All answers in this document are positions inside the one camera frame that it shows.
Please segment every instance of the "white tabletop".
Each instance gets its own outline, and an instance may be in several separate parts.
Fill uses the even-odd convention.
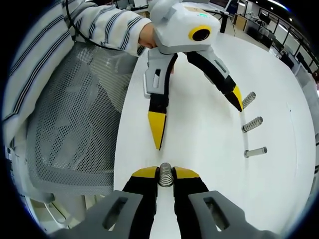
[[[140,168],[169,162],[197,172],[209,190],[241,207],[249,223],[281,233],[299,218],[315,168],[315,134],[303,92],[289,68],[267,51],[219,34],[215,52],[228,67],[243,97],[255,101],[243,113],[179,54],[171,75],[167,122],[157,151],[143,95],[147,53],[137,62],[125,99],[115,155],[114,188],[122,190]],[[247,134],[241,125],[262,116]],[[244,158],[245,149],[266,146],[268,153]],[[173,188],[159,187],[151,238],[179,238]]]

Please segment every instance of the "black cable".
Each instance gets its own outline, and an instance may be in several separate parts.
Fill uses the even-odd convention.
[[[234,36],[236,36],[236,31],[235,31],[235,26],[234,26],[234,23],[233,23],[233,21],[230,19],[230,22],[231,22],[231,24],[233,24],[233,29],[234,29]]]
[[[54,204],[54,203],[51,203],[52,206],[54,206],[54,208],[59,212],[59,214],[61,214],[61,216],[66,220],[66,216],[63,215],[63,213],[58,209],[58,207]]]
[[[113,48],[109,48],[109,47],[106,47],[106,46],[101,46],[101,45],[95,43],[94,41],[91,41],[91,40],[90,40],[89,38],[87,38],[85,35],[83,35],[82,32],[80,32],[80,30],[75,26],[74,21],[73,21],[72,18],[71,18],[70,11],[69,11],[69,0],[65,0],[65,9],[66,9],[66,15],[67,15],[67,17],[69,18],[70,23],[71,23],[72,27],[73,27],[74,30],[75,30],[75,33],[76,33],[76,34],[79,34],[80,36],[82,36],[85,41],[90,42],[90,43],[92,43],[93,45],[102,47],[102,48],[104,48],[104,49],[109,49],[109,50],[114,50],[114,51],[120,51],[120,50],[118,50],[118,49],[113,49]]]

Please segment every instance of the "metal spring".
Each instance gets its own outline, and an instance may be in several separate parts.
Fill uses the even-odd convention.
[[[159,168],[159,185],[170,187],[173,184],[173,173],[169,163],[162,163]]]
[[[248,131],[261,125],[263,121],[264,120],[262,117],[257,117],[255,119],[253,119],[252,121],[250,121],[249,123],[243,125],[241,130],[243,131],[243,133],[247,133]]]
[[[243,108],[246,108],[256,98],[255,92],[250,92],[248,96],[243,100]]]

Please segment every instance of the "ceiling light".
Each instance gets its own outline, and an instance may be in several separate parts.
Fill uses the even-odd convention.
[[[267,0],[267,1],[272,2],[273,4],[276,4],[277,6],[280,6],[280,7],[284,8],[284,9],[288,10],[288,8],[286,8],[284,5],[280,4],[277,1],[274,1],[274,0]]]

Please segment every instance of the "standing spring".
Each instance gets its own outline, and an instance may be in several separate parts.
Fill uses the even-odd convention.
[[[170,187],[173,184],[173,173],[169,163],[162,163],[159,168],[159,185]]]
[[[248,131],[258,127],[259,125],[261,125],[262,122],[263,122],[263,118],[262,117],[257,117],[255,119],[253,119],[252,121],[250,121],[249,123],[243,125],[241,130],[243,131],[243,133],[247,133]]]

